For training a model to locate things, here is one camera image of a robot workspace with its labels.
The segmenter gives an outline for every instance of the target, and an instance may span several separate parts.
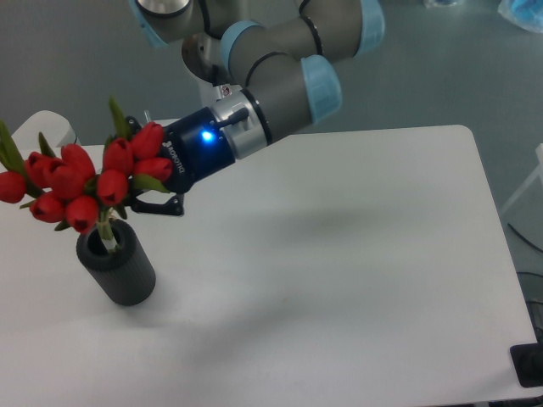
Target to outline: table surface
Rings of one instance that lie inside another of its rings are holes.
[[[196,185],[182,219],[130,213],[158,277],[131,308],[83,270],[73,231],[0,208],[2,405],[541,394],[512,368],[535,336],[465,127],[289,137]]]

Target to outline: green leaf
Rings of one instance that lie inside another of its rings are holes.
[[[111,110],[111,115],[113,116],[113,123],[115,124],[117,136],[122,137],[125,140],[130,140],[132,131],[130,130],[128,123],[126,123],[125,116],[122,114],[122,111],[115,99],[113,99],[113,96],[109,98],[109,110]]]
[[[2,142],[0,142],[0,163],[6,167],[6,170],[11,170],[9,168],[8,153],[6,153],[6,150],[3,148]]]
[[[3,145],[3,149],[7,154],[8,165],[13,171],[20,173],[21,175],[25,174],[25,162],[20,156],[19,149],[15,145],[14,139],[9,135],[8,127],[6,124],[0,120],[0,142]]]
[[[146,174],[138,174],[132,177],[132,188],[170,193],[162,182]]]
[[[104,143],[104,151],[102,152],[102,159],[105,156],[105,152],[108,151],[109,145],[114,141],[114,137],[109,135],[108,138],[105,139]]]
[[[128,219],[128,215],[126,214],[125,205],[122,203],[119,203],[118,205],[114,206],[115,211],[119,214],[120,218],[123,220]]]
[[[22,205],[19,206],[19,209],[30,208],[35,202],[36,202],[36,200],[33,199],[33,200],[31,200],[30,202],[23,203]]]
[[[43,135],[43,133],[41,131],[40,131],[40,134],[37,137],[37,141],[40,144],[40,150],[42,150],[43,155],[51,157],[52,159],[54,159],[56,157],[56,155],[54,154],[53,149],[51,148],[51,146],[49,146],[48,141],[46,140],[45,136]]]
[[[70,224],[64,219],[54,228],[54,231],[65,231],[66,229],[70,229]]]
[[[94,176],[85,183],[85,187],[83,188],[83,192],[85,193],[85,195],[93,195],[96,192],[98,177],[99,176]]]

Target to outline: blue light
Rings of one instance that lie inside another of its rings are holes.
[[[202,139],[205,142],[212,142],[213,140],[215,140],[215,134],[209,131],[202,131],[200,134],[202,135]]]

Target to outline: tulip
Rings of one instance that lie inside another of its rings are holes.
[[[57,197],[75,199],[83,194],[85,178],[62,159],[52,159],[43,173]]]
[[[98,204],[95,199],[81,195],[66,207],[66,220],[76,231],[86,234],[96,225]]]
[[[47,155],[33,152],[25,161],[26,174],[32,183],[39,188],[49,187],[44,171],[51,164],[51,160]]]
[[[126,176],[130,176],[134,169],[134,156],[132,146],[124,138],[117,138],[105,150],[104,169],[118,170]]]
[[[74,168],[83,176],[85,181],[90,180],[96,175],[91,158],[82,146],[77,144],[63,146],[60,149],[60,155],[67,165]]]
[[[160,182],[166,181],[171,176],[171,160],[170,159],[142,159],[134,165],[134,175],[147,174],[156,178]]]
[[[21,174],[13,171],[0,174],[0,201],[16,204],[25,194],[26,181]]]
[[[31,213],[42,222],[57,223],[64,219],[64,204],[54,192],[47,192],[34,201]]]
[[[106,206],[119,204],[127,192],[126,176],[118,170],[107,170],[98,178],[96,194]]]
[[[160,144],[164,139],[164,130],[161,125],[157,125],[153,121],[147,123],[132,141],[132,152],[137,159],[150,159],[156,157],[160,151]]]

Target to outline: black cylinder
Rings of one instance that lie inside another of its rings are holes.
[[[134,230],[122,220],[110,224],[120,251],[108,254],[95,228],[77,239],[77,257],[112,301],[139,304],[153,292],[154,268]]]

